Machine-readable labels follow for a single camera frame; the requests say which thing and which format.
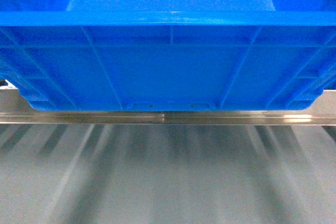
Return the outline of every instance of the dark object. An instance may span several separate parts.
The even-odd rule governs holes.
[[[8,83],[4,79],[0,79],[0,87],[8,86]]]

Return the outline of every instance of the conveyor belt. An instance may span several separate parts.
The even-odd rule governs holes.
[[[0,220],[335,223],[335,132],[330,126],[3,124]]]

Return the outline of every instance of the blue plastic crate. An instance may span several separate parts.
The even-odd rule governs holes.
[[[304,109],[336,0],[0,0],[0,75],[39,110]]]

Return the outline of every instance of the stainless steel rail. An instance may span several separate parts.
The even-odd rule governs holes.
[[[42,112],[17,89],[0,90],[0,123],[336,125],[336,91],[325,91],[302,111]]]

